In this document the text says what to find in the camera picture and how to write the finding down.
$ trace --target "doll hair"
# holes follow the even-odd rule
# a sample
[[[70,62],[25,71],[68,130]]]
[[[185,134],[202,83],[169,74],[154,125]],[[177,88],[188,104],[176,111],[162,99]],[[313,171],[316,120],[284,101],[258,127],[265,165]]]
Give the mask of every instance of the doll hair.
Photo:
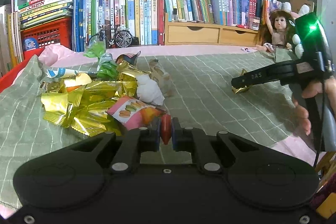
[[[284,17],[286,19],[286,43],[290,43],[293,45],[293,35],[295,34],[295,26],[293,26],[294,19],[292,15],[289,12],[286,12],[284,10],[274,10],[270,13],[269,19],[271,20],[271,24],[273,27],[273,30],[275,30],[275,19],[277,17]],[[259,31],[256,35],[256,44],[259,44],[260,41],[262,43],[269,42],[272,43],[272,35],[268,30],[267,24],[260,25]]]

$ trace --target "red plastic basket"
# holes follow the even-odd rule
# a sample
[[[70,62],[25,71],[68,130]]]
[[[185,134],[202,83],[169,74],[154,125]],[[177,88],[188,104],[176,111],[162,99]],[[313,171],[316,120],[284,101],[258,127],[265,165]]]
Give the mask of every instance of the red plastic basket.
[[[67,17],[53,22],[42,24],[21,32],[22,44],[25,40],[32,39],[39,48],[50,44],[61,44],[71,49],[72,18]]]

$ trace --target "cable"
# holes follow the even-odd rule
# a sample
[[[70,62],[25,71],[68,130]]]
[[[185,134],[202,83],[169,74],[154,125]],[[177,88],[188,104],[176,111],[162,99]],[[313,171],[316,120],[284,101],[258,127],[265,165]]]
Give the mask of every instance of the cable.
[[[322,115],[321,115],[321,138],[319,148],[316,151],[315,161],[314,161],[314,168],[316,168],[317,163],[319,161],[319,156],[322,149],[322,141],[323,141],[323,121],[324,121],[324,106],[325,106],[325,94],[326,94],[326,85],[325,80],[322,80]]]

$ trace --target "drawer handle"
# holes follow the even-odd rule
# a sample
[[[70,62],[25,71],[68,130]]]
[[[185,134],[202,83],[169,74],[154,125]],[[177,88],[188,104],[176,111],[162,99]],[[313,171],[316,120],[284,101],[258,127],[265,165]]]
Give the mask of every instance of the drawer handle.
[[[238,31],[238,30],[235,30],[236,33],[239,33],[239,34],[242,34],[242,33],[246,33],[245,31]]]
[[[203,29],[204,27],[188,26],[188,28],[192,31],[198,31],[200,29]]]

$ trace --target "green book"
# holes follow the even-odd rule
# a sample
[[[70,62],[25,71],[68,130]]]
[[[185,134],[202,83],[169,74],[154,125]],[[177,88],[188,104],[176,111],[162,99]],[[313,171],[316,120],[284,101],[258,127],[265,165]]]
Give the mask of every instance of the green book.
[[[128,28],[128,13],[127,13],[127,11],[128,11],[128,0],[125,0],[125,18],[126,18],[126,28]]]
[[[91,2],[91,34],[95,35],[97,33],[96,30],[96,0],[92,0]]]

